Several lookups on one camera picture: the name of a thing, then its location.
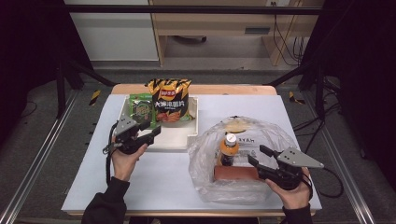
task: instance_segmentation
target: white cabinet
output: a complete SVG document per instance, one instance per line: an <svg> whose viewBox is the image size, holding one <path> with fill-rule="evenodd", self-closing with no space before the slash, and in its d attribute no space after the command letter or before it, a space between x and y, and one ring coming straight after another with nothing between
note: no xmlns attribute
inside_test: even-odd
<svg viewBox="0 0 396 224"><path fill-rule="evenodd" d="M147 0L64 0L67 5L148 5ZM71 13L91 61L158 61L149 13Z"/></svg>

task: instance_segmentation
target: green package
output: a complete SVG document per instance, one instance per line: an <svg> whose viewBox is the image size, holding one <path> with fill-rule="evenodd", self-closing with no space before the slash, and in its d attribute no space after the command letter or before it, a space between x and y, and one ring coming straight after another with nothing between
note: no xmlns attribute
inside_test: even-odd
<svg viewBox="0 0 396 224"><path fill-rule="evenodd" d="M130 94L129 96L130 116L137 123L150 121L150 128L156 127L154 106L150 93Z"/></svg>

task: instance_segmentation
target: bottle cap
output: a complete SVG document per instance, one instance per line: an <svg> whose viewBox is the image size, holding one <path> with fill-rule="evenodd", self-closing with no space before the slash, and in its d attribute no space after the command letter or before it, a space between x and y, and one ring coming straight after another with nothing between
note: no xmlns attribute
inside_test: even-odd
<svg viewBox="0 0 396 224"><path fill-rule="evenodd" d="M236 144L236 136L233 133L227 133L225 136L225 144L229 147L233 147Z"/></svg>

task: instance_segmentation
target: table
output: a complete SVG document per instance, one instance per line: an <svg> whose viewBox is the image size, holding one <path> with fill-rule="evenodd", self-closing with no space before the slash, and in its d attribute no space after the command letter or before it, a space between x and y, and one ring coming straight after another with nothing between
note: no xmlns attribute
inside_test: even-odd
<svg viewBox="0 0 396 224"><path fill-rule="evenodd" d="M112 94L109 95L76 179L64 201L63 211L73 216L81 216L94 194L106 190L106 156L103 155L102 148L107 144L110 127L118 118L125 93L146 92L147 90L143 84L122 84L116 86ZM190 95L196 96L200 100L199 134L220 120L236 113L254 119L260 117L278 124L292 136L298 146L286 109L273 87L191 85L189 90ZM219 100L224 104L240 101L241 106L237 106L233 111L227 109L221 111L224 104L220 104ZM257 110L246 110L246 106L252 103ZM254 205L202 202L191 182L188 172L189 162L190 158L186 151L146 152L134 169L131 186L124 197L127 204L126 216L284 216L281 210L282 202L274 193L265 203ZM312 214L315 214L319 209L321 209L321 204L314 190L314 197L311 200Z"/></svg>

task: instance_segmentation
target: white table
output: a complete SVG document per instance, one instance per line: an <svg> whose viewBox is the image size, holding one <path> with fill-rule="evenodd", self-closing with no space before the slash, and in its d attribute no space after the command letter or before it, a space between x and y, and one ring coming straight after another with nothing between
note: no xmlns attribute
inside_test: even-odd
<svg viewBox="0 0 396 224"><path fill-rule="evenodd" d="M199 99L199 134L230 116L245 116L277 124L298 146L290 120L277 95L201 95ZM116 122L125 95L111 94L92 136L76 179L68 192L62 210L81 216L96 192L106 190L106 155L108 133ZM265 217L283 216L282 202L272 193L265 203L232 205L204 203L194 189L188 172L190 158L186 151L146 152L137 163L124 200L127 216L211 216ZM311 212L321 209L314 189Z"/></svg>

